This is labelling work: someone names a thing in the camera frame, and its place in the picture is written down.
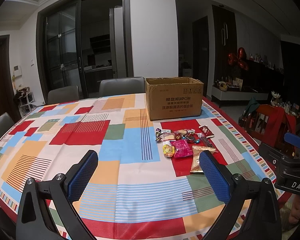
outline red cloth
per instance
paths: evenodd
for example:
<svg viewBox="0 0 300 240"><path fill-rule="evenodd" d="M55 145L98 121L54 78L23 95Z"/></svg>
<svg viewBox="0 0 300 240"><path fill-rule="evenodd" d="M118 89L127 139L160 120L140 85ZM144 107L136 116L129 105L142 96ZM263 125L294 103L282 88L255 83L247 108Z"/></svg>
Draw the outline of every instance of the red cloth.
<svg viewBox="0 0 300 240"><path fill-rule="evenodd" d="M263 136L262 142L274 147L277 140L279 130L282 124L282 120L286 118L288 131L295 134L296 133L296 119L294 116L288 115L284 112L282 107L276 107L276 111L269 116L265 134Z"/></svg>

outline human hand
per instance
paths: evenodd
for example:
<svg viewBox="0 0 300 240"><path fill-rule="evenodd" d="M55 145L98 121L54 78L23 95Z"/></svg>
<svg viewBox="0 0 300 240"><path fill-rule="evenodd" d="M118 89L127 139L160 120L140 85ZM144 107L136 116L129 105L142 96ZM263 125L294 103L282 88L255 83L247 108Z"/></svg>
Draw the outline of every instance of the human hand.
<svg viewBox="0 0 300 240"><path fill-rule="evenodd" d="M292 208L289 216L289 223L290 224L296 224L300 220L300 196L295 195L293 202L292 202Z"/></svg>

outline gold snack wrapper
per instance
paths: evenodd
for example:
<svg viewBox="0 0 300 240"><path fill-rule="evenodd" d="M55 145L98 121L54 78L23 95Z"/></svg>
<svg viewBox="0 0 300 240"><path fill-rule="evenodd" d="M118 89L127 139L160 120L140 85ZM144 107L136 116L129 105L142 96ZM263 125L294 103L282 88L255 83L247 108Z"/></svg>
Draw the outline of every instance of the gold snack wrapper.
<svg viewBox="0 0 300 240"><path fill-rule="evenodd" d="M214 149L212 151L210 147L196 146L196 145L192 146L193 160L192 160L192 166L191 166L191 170L190 170L191 173L197 173L197 172L203 173L203 170L200 167L199 157L200 157L200 153L205 150L208 150L211 153L213 153L216 149Z"/></svg>
<svg viewBox="0 0 300 240"><path fill-rule="evenodd" d="M165 144L163 147L163 154L166 157L172 157L174 155L174 146L170 146L168 144Z"/></svg>

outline dining table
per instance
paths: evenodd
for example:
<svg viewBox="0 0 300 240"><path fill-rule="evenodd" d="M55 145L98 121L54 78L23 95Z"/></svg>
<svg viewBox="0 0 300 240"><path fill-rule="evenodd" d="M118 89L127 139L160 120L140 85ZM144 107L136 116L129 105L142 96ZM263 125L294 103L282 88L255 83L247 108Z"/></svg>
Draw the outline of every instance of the dining table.
<svg viewBox="0 0 300 240"><path fill-rule="evenodd" d="M151 121L145 94L40 106L0 139L0 207L16 221L28 178L51 180L94 150L98 166L73 206L97 239L201 240L225 204L203 173L190 172L192 156L164 156L166 142L156 142L157 128L200 133L205 125L214 134L213 156L231 173L276 181L243 128L205 97L201 108L200 116ZM279 206L290 197L275 193ZM70 239L53 201L47 204L60 234ZM246 200L229 238L238 234L249 204Z"/></svg>

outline blue gripper pad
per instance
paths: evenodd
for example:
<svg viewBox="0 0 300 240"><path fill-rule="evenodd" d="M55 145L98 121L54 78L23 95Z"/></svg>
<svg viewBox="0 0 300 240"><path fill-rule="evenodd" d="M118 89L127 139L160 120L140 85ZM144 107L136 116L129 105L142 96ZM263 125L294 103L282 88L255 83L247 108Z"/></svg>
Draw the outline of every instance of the blue gripper pad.
<svg viewBox="0 0 300 240"><path fill-rule="evenodd" d="M200 167L208 179L217 199L227 204L230 200L229 183L222 176L218 167L211 158L214 157L209 151L201 152L199 157Z"/></svg>
<svg viewBox="0 0 300 240"><path fill-rule="evenodd" d="M73 165L66 176L72 173L72 179L67 183L67 198L72 203L78 201L98 166L98 154L89 150L82 160Z"/></svg>

